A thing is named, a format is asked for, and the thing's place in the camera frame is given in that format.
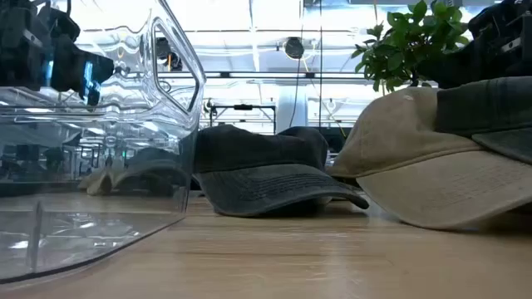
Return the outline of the green leafy potted tree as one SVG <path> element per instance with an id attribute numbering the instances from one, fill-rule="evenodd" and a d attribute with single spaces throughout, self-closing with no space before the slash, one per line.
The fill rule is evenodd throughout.
<path id="1" fill-rule="evenodd" d="M 355 72 L 372 81 L 375 91 L 427 86 L 431 78 L 421 73 L 421 64 L 466 46 L 466 30 L 458 6 L 418 0 L 405 13 L 388 12 L 385 22 L 367 30 L 371 38 L 351 54 L 360 59 Z"/>

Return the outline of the dark green baseball cap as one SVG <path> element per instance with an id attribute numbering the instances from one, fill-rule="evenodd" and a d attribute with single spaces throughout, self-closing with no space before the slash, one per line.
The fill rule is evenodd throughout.
<path id="1" fill-rule="evenodd" d="M 532 165 L 532 76 L 499 77 L 438 91 L 435 127 Z"/>

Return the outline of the round black ceiling device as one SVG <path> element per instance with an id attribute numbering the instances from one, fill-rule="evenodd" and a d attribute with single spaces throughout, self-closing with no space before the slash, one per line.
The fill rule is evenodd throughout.
<path id="1" fill-rule="evenodd" d="M 168 71 L 182 71 L 183 62 L 181 58 L 172 51 L 168 40 L 165 37 L 156 38 L 157 61 L 165 66 Z"/>
<path id="2" fill-rule="evenodd" d="M 305 52 L 304 46 L 299 37 L 289 37 L 283 44 L 285 54 L 294 60 L 299 60 Z"/>

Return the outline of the black ceiling rail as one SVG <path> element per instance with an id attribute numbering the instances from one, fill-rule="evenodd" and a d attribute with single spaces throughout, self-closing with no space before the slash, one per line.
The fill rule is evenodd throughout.
<path id="1" fill-rule="evenodd" d="M 206 72 L 204 76 L 209 79 L 339 79 L 339 80 L 364 80 L 363 74 L 334 73 L 334 72 L 243 72 L 243 71 L 218 71 Z"/>

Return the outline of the thin black vertical pole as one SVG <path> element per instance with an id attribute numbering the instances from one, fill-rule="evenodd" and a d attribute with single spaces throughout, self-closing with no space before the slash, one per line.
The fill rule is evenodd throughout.
<path id="1" fill-rule="evenodd" d="M 319 1 L 319 85 L 318 85 L 318 129 L 322 127 L 323 107 L 323 0 Z"/>

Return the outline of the clear plastic storage bin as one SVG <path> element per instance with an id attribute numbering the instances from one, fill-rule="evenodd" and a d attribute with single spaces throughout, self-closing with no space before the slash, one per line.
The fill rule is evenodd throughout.
<path id="1" fill-rule="evenodd" d="M 206 78 L 167 0 L 72 0 L 76 45 L 113 60 L 98 105 L 73 91 L 0 87 L 0 287 L 109 257 L 184 216 Z M 165 37 L 182 71 L 157 61 Z M 172 196 L 77 186 L 138 150 L 180 157 L 189 183 Z"/>

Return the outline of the black metal frame stand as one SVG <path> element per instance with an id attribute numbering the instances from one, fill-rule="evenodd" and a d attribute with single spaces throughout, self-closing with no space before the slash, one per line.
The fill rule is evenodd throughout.
<path id="1" fill-rule="evenodd" d="M 245 130 L 264 135 L 273 135 L 277 132 L 277 107 L 276 105 L 215 105 L 209 104 L 209 127 L 220 125 L 233 125 L 244 127 Z"/>

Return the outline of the beige baseball cap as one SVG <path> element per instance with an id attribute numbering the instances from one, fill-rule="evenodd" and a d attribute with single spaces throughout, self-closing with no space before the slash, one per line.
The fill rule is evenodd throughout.
<path id="1" fill-rule="evenodd" d="M 96 169 L 84 177 L 77 187 L 90 196 L 107 195 L 118 189 L 119 178 L 123 173 L 123 169 Z"/>
<path id="2" fill-rule="evenodd" d="M 435 129 L 436 90 L 369 103 L 328 173 L 413 226 L 463 228 L 532 203 L 532 165 Z"/>

